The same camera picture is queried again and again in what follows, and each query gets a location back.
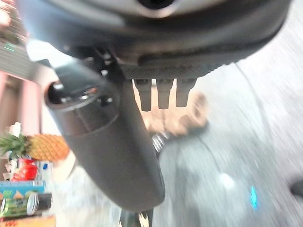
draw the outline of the pineapple leaves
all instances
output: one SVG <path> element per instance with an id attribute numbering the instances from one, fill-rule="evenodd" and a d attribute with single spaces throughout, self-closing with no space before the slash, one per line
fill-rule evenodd
<path id="1" fill-rule="evenodd" d="M 11 134 L 0 138 L 0 155 L 3 156 L 6 152 L 11 151 L 10 157 L 22 157 L 25 153 L 24 136 L 20 138 Z"/>

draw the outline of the store floor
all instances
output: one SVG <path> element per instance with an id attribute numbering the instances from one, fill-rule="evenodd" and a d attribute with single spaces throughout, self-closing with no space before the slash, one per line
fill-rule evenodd
<path id="1" fill-rule="evenodd" d="M 209 124 L 171 142 L 160 164 L 166 199 L 156 227 L 301 227 L 303 1 L 264 49 L 198 80 Z"/>

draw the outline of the tan object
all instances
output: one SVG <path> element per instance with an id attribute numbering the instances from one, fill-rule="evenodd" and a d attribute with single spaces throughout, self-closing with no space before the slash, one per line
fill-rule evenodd
<path id="1" fill-rule="evenodd" d="M 69 152 L 66 159 L 53 162 L 53 179 L 56 183 L 64 182 L 70 175 L 75 165 L 76 157 L 72 151 Z"/>
<path id="2" fill-rule="evenodd" d="M 39 218 L 24 218 L 13 221 L 4 221 L 0 223 L 0 227 L 55 227 L 55 216 L 39 217 Z"/>
<path id="3" fill-rule="evenodd" d="M 154 133 L 170 132 L 175 136 L 186 135 L 189 129 L 204 127 L 207 123 L 206 98 L 202 92 L 191 90 L 186 107 L 176 107 L 176 89 L 170 91 L 169 108 L 158 108 L 157 88 L 152 87 L 151 111 L 141 111 L 139 92 L 135 88 L 135 99 L 139 106 L 144 124 Z"/>

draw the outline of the black cylindrical part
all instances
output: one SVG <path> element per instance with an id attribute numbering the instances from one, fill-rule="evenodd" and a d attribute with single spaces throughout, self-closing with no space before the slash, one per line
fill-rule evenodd
<path id="1" fill-rule="evenodd" d="M 135 79 L 134 84 L 139 91 L 141 110 L 152 110 L 152 80 L 151 79 Z"/>
<path id="2" fill-rule="evenodd" d="M 83 100 L 45 101 L 59 129 L 97 186 L 130 211 L 149 210 L 164 200 L 165 190 L 152 140 L 134 99 L 131 81 L 111 83 Z M 108 97 L 107 105 L 102 105 Z"/>
<path id="3" fill-rule="evenodd" d="M 177 79 L 176 90 L 176 106 L 186 107 L 188 101 L 188 94 L 196 83 L 195 79 Z"/>
<path id="4" fill-rule="evenodd" d="M 169 108 L 169 95 L 172 88 L 173 79 L 158 79 L 158 107 L 159 109 L 166 110 Z"/>

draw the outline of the blurry background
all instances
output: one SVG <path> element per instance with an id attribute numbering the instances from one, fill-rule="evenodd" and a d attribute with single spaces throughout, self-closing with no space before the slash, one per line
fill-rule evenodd
<path id="1" fill-rule="evenodd" d="M 15 122 L 28 135 L 41 131 L 41 89 L 37 83 L 0 71 L 0 135 Z M 0 180 L 7 172 L 0 159 Z"/>
<path id="2" fill-rule="evenodd" d="M 32 93 L 31 100 L 42 97 L 56 75 L 29 62 L 13 2 L 1 5 L 0 121 L 10 124 L 20 116 L 16 109 L 22 110 L 18 103 L 26 83 L 7 75 L 39 84 L 40 96 Z M 289 192 L 291 182 L 303 178 L 302 10 L 303 1 L 294 0 L 282 31 L 265 48 L 197 81 L 195 89 L 209 103 L 209 124 L 165 147 L 160 165 L 166 198 L 155 209 L 155 226 L 302 226 L 303 203 Z M 41 131 L 58 134 L 41 103 Z"/>

